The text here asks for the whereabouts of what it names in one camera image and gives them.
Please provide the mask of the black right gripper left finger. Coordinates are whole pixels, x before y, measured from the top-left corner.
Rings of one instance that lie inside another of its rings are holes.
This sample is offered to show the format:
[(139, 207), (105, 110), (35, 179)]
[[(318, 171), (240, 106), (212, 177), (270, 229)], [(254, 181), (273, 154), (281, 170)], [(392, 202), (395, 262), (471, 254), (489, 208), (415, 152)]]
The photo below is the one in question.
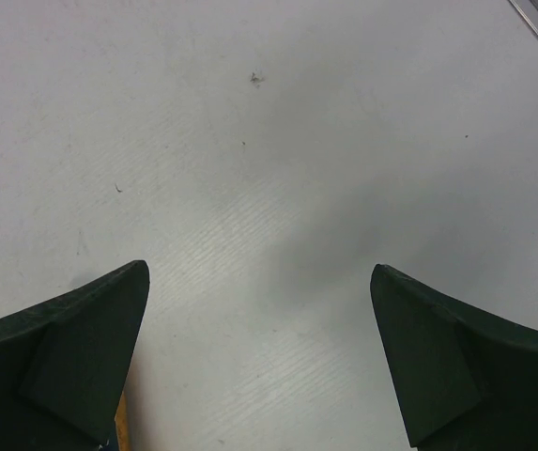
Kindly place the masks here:
[(0, 319), (0, 450), (104, 450), (148, 292), (134, 260)]

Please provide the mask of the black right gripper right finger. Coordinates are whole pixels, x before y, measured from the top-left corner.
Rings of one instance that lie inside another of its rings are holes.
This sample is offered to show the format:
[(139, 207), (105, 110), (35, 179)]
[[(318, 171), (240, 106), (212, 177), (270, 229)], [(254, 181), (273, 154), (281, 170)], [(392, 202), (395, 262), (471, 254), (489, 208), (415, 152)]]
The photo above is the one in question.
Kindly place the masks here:
[(370, 290), (412, 448), (538, 450), (538, 331), (388, 265)]

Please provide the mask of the orange bottle with red label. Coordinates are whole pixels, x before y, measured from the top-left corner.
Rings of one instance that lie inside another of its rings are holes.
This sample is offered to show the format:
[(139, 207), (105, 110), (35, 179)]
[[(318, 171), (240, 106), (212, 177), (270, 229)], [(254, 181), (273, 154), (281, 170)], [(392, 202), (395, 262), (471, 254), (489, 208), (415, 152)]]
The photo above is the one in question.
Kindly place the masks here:
[(131, 451), (131, 435), (128, 417), (126, 390), (123, 389), (115, 413), (114, 431), (104, 450)]

